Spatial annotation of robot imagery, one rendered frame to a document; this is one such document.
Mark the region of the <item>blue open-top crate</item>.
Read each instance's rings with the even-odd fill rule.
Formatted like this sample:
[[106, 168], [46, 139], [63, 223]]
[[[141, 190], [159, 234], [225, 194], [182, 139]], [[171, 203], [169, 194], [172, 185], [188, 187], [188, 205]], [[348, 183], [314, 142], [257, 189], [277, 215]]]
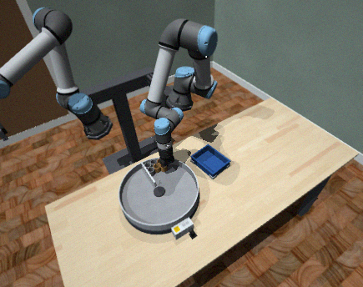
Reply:
[[224, 171], [229, 165], [229, 162], [231, 162], [209, 144], [190, 157], [195, 165], [202, 169], [208, 176], [211, 175], [212, 177]]

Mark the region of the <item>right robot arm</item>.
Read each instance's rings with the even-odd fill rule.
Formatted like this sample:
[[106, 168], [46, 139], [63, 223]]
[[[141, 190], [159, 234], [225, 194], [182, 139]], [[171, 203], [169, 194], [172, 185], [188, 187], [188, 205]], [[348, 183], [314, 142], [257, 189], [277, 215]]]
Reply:
[[78, 117], [89, 136], [104, 133], [109, 126], [107, 117], [73, 81], [64, 43], [73, 29], [71, 19], [61, 11], [39, 8], [33, 14], [33, 24], [40, 34], [0, 68], [0, 99], [6, 98], [10, 88], [49, 53], [58, 81], [58, 103]]

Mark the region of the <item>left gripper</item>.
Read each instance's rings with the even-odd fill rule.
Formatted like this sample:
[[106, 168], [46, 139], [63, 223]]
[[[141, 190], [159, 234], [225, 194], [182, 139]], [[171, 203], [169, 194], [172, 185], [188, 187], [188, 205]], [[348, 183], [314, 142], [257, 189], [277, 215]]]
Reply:
[[154, 135], [154, 143], [158, 146], [159, 162], [163, 167], [166, 165], [169, 167], [169, 164], [174, 162], [172, 139], [167, 144], [160, 144]]

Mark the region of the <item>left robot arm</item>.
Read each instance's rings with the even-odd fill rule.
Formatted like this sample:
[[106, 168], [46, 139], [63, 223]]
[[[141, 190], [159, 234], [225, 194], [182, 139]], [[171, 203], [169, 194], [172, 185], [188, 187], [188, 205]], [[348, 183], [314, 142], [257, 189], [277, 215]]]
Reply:
[[[163, 31], [149, 95], [140, 104], [142, 113], [157, 119], [154, 122], [154, 132], [159, 144], [168, 144], [171, 141], [171, 133], [184, 117], [180, 108], [191, 105], [191, 93], [207, 99], [212, 97], [217, 83], [212, 75], [210, 78], [209, 56], [214, 53], [217, 42], [218, 34], [214, 28], [184, 18], [174, 20]], [[188, 49], [194, 68], [181, 67], [176, 70], [169, 102], [177, 108], [170, 110], [161, 106], [161, 103], [174, 55], [179, 47]]]

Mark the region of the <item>grey round turntable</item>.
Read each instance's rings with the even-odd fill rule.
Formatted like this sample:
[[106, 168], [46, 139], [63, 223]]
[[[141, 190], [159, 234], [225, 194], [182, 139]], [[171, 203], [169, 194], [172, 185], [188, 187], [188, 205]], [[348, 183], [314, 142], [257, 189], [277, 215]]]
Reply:
[[144, 166], [151, 160], [132, 167], [119, 185], [118, 201], [126, 220], [146, 234], [172, 232], [177, 240], [190, 232], [194, 239], [197, 234], [191, 219], [199, 205], [199, 183], [194, 171], [175, 159], [166, 172], [151, 176]]

